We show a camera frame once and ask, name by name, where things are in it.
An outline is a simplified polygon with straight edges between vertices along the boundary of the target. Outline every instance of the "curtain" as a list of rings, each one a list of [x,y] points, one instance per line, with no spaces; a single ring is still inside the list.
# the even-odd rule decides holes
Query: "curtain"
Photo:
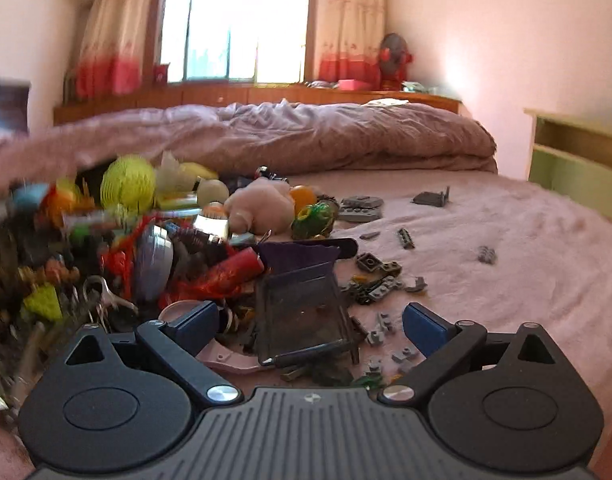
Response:
[[[318,0],[316,79],[358,79],[379,87],[377,55],[386,30],[386,0]]]
[[[79,97],[139,88],[149,6],[150,0],[94,1],[76,67]]]

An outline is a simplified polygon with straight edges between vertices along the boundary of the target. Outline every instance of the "stuffed animal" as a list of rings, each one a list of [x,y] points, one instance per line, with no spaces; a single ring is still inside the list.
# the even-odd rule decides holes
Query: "stuffed animal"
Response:
[[[263,177],[238,189],[224,204],[230,230],[235,234],[251,232],[255,235],[287,231],[295,216],[290,192],[287,182]]]

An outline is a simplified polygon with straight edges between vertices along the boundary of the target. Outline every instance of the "red fan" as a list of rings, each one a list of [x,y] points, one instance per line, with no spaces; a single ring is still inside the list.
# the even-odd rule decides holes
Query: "red fan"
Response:
[[[381,89],[401,90],[401,84],[406,80],[406,65],[412,62],[413,56],[408,51],[406,40],[394,32],[387,34],[379,46]]]

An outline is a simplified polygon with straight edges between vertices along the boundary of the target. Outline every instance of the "orange ball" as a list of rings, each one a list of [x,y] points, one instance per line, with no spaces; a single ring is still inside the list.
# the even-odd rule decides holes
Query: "orange ball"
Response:
[[[295,201],[295,216],[307,205],[317,203],[317,195],[310,186],[295,186],[291,189],[292,199]]]

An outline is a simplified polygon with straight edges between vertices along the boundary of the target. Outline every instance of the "window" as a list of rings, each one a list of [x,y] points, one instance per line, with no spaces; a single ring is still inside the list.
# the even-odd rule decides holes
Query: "window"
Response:
[[[168,80],[303,80],[308,0],[165,0]]]

